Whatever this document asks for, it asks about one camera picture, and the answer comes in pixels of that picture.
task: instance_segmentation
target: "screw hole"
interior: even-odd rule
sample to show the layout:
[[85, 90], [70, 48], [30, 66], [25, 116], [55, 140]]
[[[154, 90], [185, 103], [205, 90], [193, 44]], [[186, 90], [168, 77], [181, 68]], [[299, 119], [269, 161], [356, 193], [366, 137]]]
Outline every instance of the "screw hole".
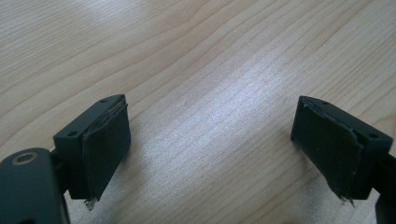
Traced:
[[378, 135], [376, 135], [375, 133], [369, 133], [369, 136], [370, 136], [371, 138], [378, 138]]
[[13, 165], [24, 165], [26, 163], [29, 163], [33, 160], [35, 160], [35, 158], [37, 158], [38, 154], [36, 152], [26, 152], [26, 153], [22, 153], [21, 155], [15, 157], [12, 160], [12, 164]]
[[73, 132], [68, 133], [67, 136], [72, 137], [72, 136], [76, 135], [77, 133], [78, 133], [78, 132], [73, 131]]

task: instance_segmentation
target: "wood grain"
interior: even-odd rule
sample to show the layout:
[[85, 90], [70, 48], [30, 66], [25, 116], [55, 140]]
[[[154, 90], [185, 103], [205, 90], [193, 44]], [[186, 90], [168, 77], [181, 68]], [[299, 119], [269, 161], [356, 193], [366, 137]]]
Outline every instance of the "wood grain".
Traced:
[[66, 194], [72, 223], [375, 223], [290, 130], [309, 95], [396, 136], [395, 1], [0, 5], [0, 160], [129, 103], [131, 151], [93, 211]]

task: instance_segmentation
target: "dark green plastic piece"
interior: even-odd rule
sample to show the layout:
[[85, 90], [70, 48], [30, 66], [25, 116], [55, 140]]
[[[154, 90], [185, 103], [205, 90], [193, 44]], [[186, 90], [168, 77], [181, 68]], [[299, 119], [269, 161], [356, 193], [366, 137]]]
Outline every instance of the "dark green plastic piece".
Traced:
[[367, 199], [375, 164], [393, 139], [325, 101], [301, 96], [291, 139], [325, 176], [340, 198]]
[[50, 152], [29, 148], [0, 163], [0, 223], [69, 223]]
[[69, 169], [73, 199], [100, 200], [131, 145], [124, 95], [92, 105], [53, 137], [57, 159]]

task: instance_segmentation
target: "black plastic arm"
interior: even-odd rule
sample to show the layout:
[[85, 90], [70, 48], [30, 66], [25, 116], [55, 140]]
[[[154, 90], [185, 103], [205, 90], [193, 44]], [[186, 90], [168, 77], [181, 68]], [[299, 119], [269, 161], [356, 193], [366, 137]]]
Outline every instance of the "black plastic arm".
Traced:
[[73, 199], [100, 200], [131, 145], [125, 96], [98, 101], [54, 142], [51, 152], [30, 148], [0, 163], [1, 223], [69, 223], [67, 190]]
[[335, 105], [300, 96], [291, 140], [318, 167], [338, 197], [365, 200], [375, 188], [382, 195], [376, 205], [377, 222], [396, 223], [391, 215], [396, 214], [391, 137]]

